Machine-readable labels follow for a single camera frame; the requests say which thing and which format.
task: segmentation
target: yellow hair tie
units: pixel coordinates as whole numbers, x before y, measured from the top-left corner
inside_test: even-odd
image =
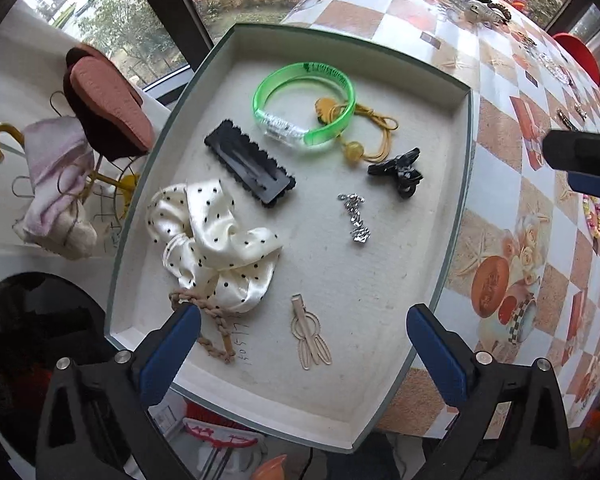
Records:
[[[315,102],[315,111],[318,114],[318,120],[321,123],[329,124],[333,123],[333,121],[338,118],[346,106],[346,104],[337,104],[337,102],[330,97],[322,97]],[[356,163],[361,158],[367,162],[382,162],[387,158],[389,152],[391,152],[391,132],[398,129],[398,121],[392,117],[382,116],[373,111],[371,108],[358,103],[356,103],[354,113],[356,115],[368,117],[380,128],[382,131],[382,143],[380,144],[380,150],[377,153],[368,155],[365,154],[365,149],[362,144],[356,140],[345,142],[342,138],[342,133],[340,133],[336,138],[343,145],[344,156],[349,162],[352,163]]]

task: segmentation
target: green bangle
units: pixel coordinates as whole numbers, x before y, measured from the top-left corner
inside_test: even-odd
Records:
[[[333,123],[315,130],[306,130],[263,110],[273,92],[281,86],[301,79],[318,79],[340,90],[347,106]],[[253,95],[253,116],[264,126],[267,133],[285,142],[302,139],[307,146],[322,144],[339,135],[349,125],[355,108],[356,93],[349,78],[337,68],[324,63],[294,63],[276,70],[260,83]]]

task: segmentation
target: checkered tablecloth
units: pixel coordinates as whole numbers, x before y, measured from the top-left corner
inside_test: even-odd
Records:
[[[600,386],[600,239],[589,233],[582,196],[542,160],[538,140],[550,128],[565,128],[559,109],[576,127],[600,133],[600,88],[551,37],[509,9],[509,25],[487,27],[467,22],[448,0],[302,0],[283,23],[382,44],[479,92],[466,208],[436,315],[471,348],[501,362],[549,359],[573,427],[583,422]],[[535,41],[533,52],[518,33]],[[576,93],[554,75],[551,61],[568,70]],[[576,112],[577,101],[586,120]],[[509,282],[500,309],[482,318],[472,289],[480,293],[477,270],[490,256],[504,258]],[[511,316],[519,318],[521,304],[535,315],[526,339],[514,344],[507,340],[509,326],[497,318],[507,321],[505,305],[515,306]],[[498,407],[488,436],[499,434],[506,409]],[[379,427],[442,437],[455,414],[416,358]]]

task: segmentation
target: orange chair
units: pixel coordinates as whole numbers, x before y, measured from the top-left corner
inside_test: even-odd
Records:
[[[593,82],[600,86],[600,69],[596,58],[593,57],[591,51],[587,48],[587,45],[580,41],[580,38],[567,34],[566,32],[559,32],[554,35],[554,40],[560,44],[560,46],[566,50],[578,64],[583,67],[585,72],[591,76]]]

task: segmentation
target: tray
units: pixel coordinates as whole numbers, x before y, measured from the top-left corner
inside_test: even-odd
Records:
[[[264,136],[251,115],[257,85],[286,64],[320,61],[352,79],[357,99],[400,123],[392,156],[419,147],[424,174],[415,195],[400,200],[390,180],[352,168],[339,146],[296,152]],[[316,126],[314,101],[328,93],[314,82],[277,92],[267,110]],[[414,303],[435,308],[458,234],[472,145],[474,94],[454,78],[393,50],[320,30],[234,25],[184,91],[147,161],[116,254],[106,333],[135,349],[171,314],[176,280],[150,243],[144,212],[159,189],[220,178],[246,228],[266,226],[284,243],[262,302],[234,319],[242,357],[231,365],[195,345],[173,389],[251,428],[322,449],[350,452],[372,429],[404,378],[415,352],[405,315]],[[203,139],[231,119],[298,182],[272,209],[242,188]],[[380,131],[355,117],[346,131],[373,151]],[[364,246],[350,240],[340,193],[365,197],[371,230]],[[293,294],[320,319],[332,365],[309,371],[290,331]],[[203,333],[216,336],[208,319]]]

